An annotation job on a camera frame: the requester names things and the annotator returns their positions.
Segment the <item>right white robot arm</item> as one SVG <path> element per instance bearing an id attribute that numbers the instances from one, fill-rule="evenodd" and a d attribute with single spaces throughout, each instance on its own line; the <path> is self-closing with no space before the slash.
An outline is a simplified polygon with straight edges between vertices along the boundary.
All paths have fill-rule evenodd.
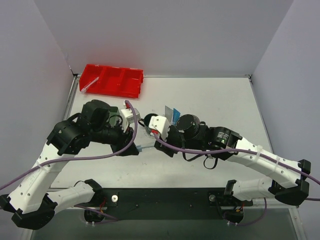
<path id="1" fill-rule="evenodd" d="M 243 165 L 263 175 L 253 180 L 229 180 L 224 188 L 227 198 L 242 202 L 274 198 L 286 205 L 299 206 L 309 196 L 306 179 L 311 163 L 307 160 L 279 157 L 229 128 L 209 127 L 192 114 L 181 116 L 175 125 L 164 116 L 152 116 L 147 126 L 155 136 L 155 147 L 170 157 L 178 152 L 204 155 Z"/>

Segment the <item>dark green mug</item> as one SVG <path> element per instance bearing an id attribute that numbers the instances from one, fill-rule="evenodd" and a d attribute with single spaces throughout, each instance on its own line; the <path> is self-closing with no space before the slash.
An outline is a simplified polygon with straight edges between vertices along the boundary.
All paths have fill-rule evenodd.
<path id="1" fill-rule="evenodd" d="M 156 113 L 149 113 L 144 118 L 141 118 L 140 120 L 138 120 L 138 124 L 144 127 L 144 129 L 147 131 L 149 129 L 151 118 L 155 116 L 157 116 Z"/>

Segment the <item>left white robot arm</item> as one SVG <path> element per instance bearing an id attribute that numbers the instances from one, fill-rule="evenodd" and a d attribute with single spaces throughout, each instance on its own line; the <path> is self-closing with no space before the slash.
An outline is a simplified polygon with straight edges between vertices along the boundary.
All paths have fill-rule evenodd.
<path id="1" fill-rule="evenodd" d="M 85 103 L 81 112 L 58 122 L 33 167 L 15 178 L 18 186 L 0 197 L 0 206 L 12 213 L 12 221 L 22 229 L 39 230 L 55 214 L 79 204 L 96 206 L 106 199 L 95 180 L 81 180 L 73 187 L 49 192 L 67 163 L 78 160 L 78 153 L 90 143 L 111 146 L 112 156 L 137 155 L 134 144 L 140 113 L 126 100 L 124 108 L 101 100 Z"/>

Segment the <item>white toothpaste tube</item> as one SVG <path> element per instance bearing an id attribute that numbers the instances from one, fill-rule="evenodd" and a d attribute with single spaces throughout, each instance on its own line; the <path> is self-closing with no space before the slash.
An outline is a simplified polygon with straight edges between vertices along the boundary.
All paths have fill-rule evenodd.
<path id="1" fill-rule="evenodd" d="M 173 120 L 173 115 L 174 115 L 174 110 L 168 107 L 167 105 L 164 107 L 164 116 L 167 118 L 169 122 L 172 122 Z"/>

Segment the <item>blue toothpaste tube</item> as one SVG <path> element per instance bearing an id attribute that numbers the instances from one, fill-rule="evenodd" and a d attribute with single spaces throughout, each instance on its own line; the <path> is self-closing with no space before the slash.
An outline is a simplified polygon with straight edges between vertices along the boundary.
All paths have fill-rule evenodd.
<path id="1" fill-rule="evenodd" d="M 174 108 L 173 109 L 173 116 L 172 116 L 172 124 L 173 125 L 176 125 L 176 123 L 179 120 L 180 116 L 181 116 L 181 113 L 176 108 Z"/>

